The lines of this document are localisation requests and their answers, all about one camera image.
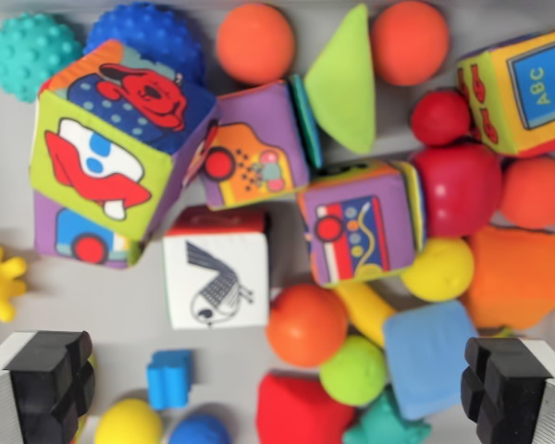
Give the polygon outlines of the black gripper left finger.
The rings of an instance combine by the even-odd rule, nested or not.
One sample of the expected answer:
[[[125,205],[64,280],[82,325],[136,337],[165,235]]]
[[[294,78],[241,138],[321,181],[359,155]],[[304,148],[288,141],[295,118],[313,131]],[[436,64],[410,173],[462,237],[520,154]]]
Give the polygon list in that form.
[[[86,331],[14,332],[0,344],[0,443],[70,443],[91,408]]]

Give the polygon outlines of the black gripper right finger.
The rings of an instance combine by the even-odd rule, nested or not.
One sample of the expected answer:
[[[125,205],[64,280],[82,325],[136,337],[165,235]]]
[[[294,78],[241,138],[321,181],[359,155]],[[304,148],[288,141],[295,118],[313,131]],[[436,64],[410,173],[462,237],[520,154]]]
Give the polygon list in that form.
[[[470,338],[461,401],[482,443],[555,443],[555,351],[542,339]]]

